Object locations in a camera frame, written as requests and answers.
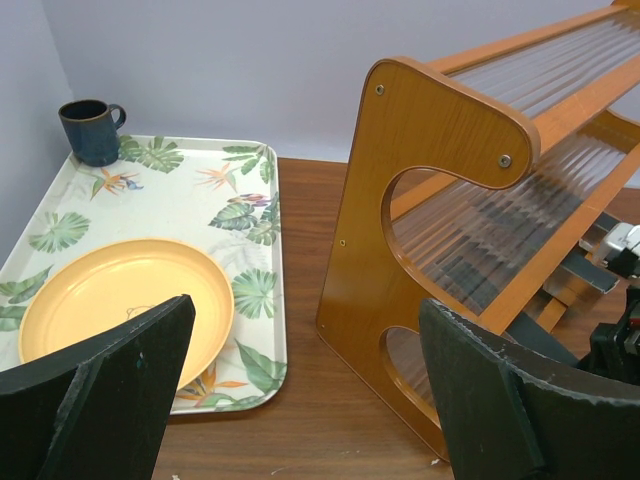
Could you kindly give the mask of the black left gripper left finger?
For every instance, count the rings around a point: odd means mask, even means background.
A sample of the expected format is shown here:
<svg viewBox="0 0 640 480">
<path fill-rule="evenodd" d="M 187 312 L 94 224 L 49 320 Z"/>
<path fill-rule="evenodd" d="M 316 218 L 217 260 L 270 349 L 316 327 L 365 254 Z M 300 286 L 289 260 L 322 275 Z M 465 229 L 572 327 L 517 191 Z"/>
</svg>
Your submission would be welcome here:
<svg viewBox="0 0 640 480">
<path fill-rule="evenodd" d="M 176 296 L 3 371 L 2 478 L 151 478 L 194 320 Z"/>
</svg>

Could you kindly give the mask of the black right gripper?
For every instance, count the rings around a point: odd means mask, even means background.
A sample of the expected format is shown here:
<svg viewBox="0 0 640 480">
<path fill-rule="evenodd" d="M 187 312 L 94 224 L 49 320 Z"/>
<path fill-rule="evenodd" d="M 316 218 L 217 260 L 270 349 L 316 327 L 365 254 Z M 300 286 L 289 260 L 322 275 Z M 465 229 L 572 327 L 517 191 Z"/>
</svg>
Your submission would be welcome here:
<svg viewBox="0 0 640 480">
<path fill-rule="evenodd" d="M 631 280 L 625 310 L 615 323 L 599 323 L 590 335 L 590 352 L 577 368 L 601 377 L 639 384 L 639 256 L 624 248 L 605 257 L 606 268 Z"/>
</svg>

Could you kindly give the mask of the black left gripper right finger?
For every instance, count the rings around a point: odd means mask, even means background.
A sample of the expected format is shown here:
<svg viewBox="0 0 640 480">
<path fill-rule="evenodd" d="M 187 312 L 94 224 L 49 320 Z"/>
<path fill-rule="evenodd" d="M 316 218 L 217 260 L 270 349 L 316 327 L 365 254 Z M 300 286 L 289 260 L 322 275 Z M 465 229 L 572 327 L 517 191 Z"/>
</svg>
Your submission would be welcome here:
<svg viewBox="0 0 640 480">
<path fill-rule="evenodd" d="M 513 343 L 435 299 L 420 340 L 457 479 L 636 479 L 639 389 Z"/>
</svg>

